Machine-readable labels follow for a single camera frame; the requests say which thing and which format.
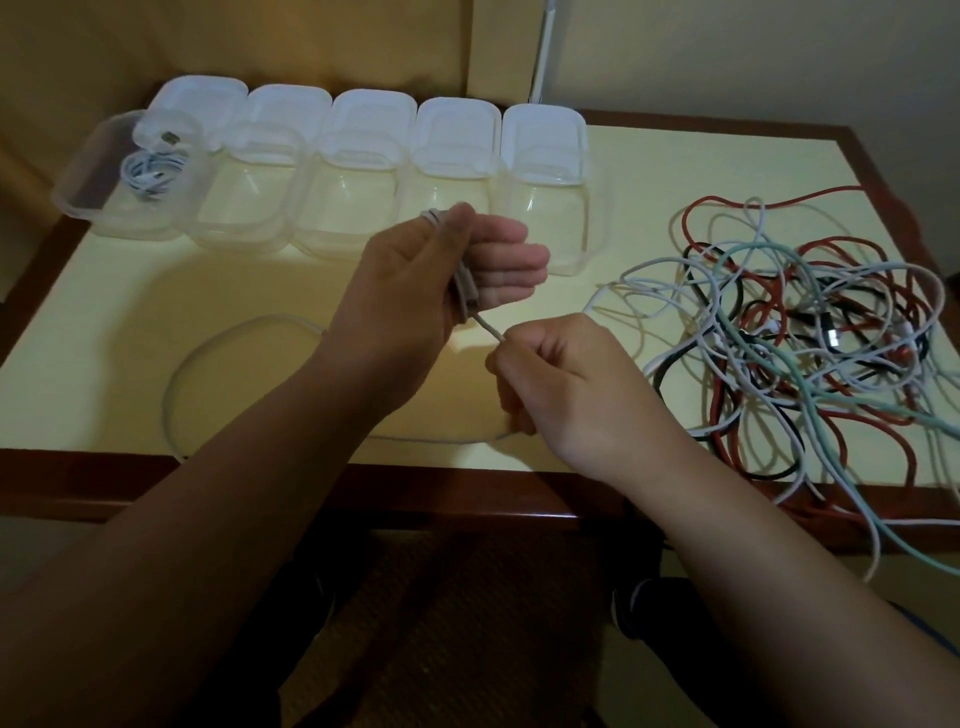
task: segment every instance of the white lid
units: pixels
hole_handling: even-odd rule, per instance
[[[225,76],[180,76],[163,85],[147,107],[147,114],[137,126],[134,138],[142,147],[150,147],[157,137],[151,124],[151,111],[175,110],[193,116],[204,129],[207,148],[216,152],[221,147],[219,132],[243,107],[247,85]]]
[[[232,157],[253,164],[296,166],[307,150],[299,133],[266,121],[235,122],[220,137]]]
[[[413,161],[427,175],[477,179],[496,170],[500,109],[479,99],[423,102],[410,137]]]
[[[398,91],[355,88],[340,94],[317,147],[326,161],[353,169],[394,169],[407,156],[417,102]]]
[[[266,123],[286,127],[313,144],[333,97],[312,85],[269,84],[251,92],[232,123]]]
[[[566,107],[510,107],[503,114],[500,156],[524,182],[581,184],[587,177],[587,122]]]

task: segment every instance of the shoe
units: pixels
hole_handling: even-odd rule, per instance
[[[613,624],[628,640],[639,640],[631,613],[644,583],[660,576],[663,532],[652,521],[628,520],[609,537],[607,549]]]

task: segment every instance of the left hand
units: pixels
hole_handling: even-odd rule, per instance
[[[550,253],[526,237],[523,223],[477,214],[467,203],[452,207],[438,228],[419,217],[377,233],[311,363],[325,376],[333,367],[376,418],[386,417],[420,389],[453,330],[449,284],[461,258],[481,310],[529,298],[546,280]]]

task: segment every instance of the plastic container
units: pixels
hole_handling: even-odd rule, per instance
[[[500,155],[509,169],[497,207],[550,249],[547,271],[575,276],[607,243],[610,191],[591,166],[587,122],[573,109],[520,104],[503,116]]]
[[[417,102],[396,91],[355,89],[336,98],[293,207],[298,248],[355,259],[372,234],[392,225],[416,115]]]
[[[54,185],[51,198],[60,211],[89,220],[101,235],[138,240],[180,235],[179,225],[208,167],[203,130],[187,114],[152,112],[156,139],[140,146],[134,131],[146,113],[113,116],[93,130]],[[153,171],[130,172],[146,160],[153,162]]]
[[[320,137],[332,105],[330,94],[316,86],[263,85],[247,97],[234,117],[233,124],[243,125],[249,122],[281,126],[298,133],[307,147],[312,148]],[[224,133],[231,133],[234,146],[250,141],[237,139],[236,130]]]
[[[493,212],[505,167],[500,148],[500,111],[476,99],[437,98],[424,102],[411,134],[411,161],[399,189],[397,220],[430,207],[468,202]]]
[[[180,76],[168,81],[147,107],[147,116],[137,129],[142,146],[156,143],[156,111],[181,111],[195,118],[204,130],[207,148],[222,146],[220,131],[233,122],[247,100],[247,85],[226,76]]]
[[[215,250],[268,253],[290,240],[290,205],[307,169],[302,137],[255,122],[223,132],[224,149],[211,158],[198,185],[186,232]]]

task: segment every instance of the table edge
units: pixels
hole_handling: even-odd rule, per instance
[[[890,191],[848,127],[590,109],[581,113],[589,124],[600,126],[834,141],[903,258],[939,274],[913,214]],[[61,217],[44,239],[0,308],[0,366],[88,229],[86,221]],[[949,293],[942,324],[954,346],[960,346],[960,307]],[[176,461],[164,455],[0,449],[0,473],[4,474],[0,513],[103,521],[175,467]],[[492,487],[492,478],[498,487]],[[919,488],[906,495],[888,486],[864,486],[863,491],[877,504],[894,497],[910,517],[947,518],[960,513],[943,489]],[[378,498],[376,507],[370,506],[371,497]],[[622,517],[629,507],[606,486],[573,473],[350,464],[324,511],[367,527],[511,528],[537,522],[550,528],[589,529],[594,523]],[[804,527],[834,550],[861,551],[867,543],[862,529],[849,523],[812,519]],[[912,538],[917,546],[931,550],[960,547],[960,529],[955,528],[916,529]]]

